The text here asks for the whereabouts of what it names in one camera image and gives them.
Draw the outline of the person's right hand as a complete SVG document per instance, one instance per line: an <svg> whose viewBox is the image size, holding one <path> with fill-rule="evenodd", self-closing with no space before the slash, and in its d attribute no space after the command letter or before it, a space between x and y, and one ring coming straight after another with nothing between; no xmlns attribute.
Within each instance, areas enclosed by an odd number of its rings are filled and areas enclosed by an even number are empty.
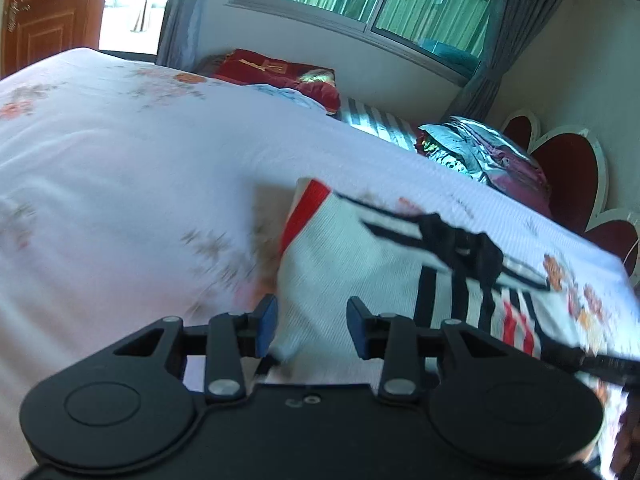
<svg viewBox="0 0 640 480"><path fill-rule="evenodd" d="M629 391L627 406L620 418L611 470L617 479L639 478L639 393Z"/></svg>

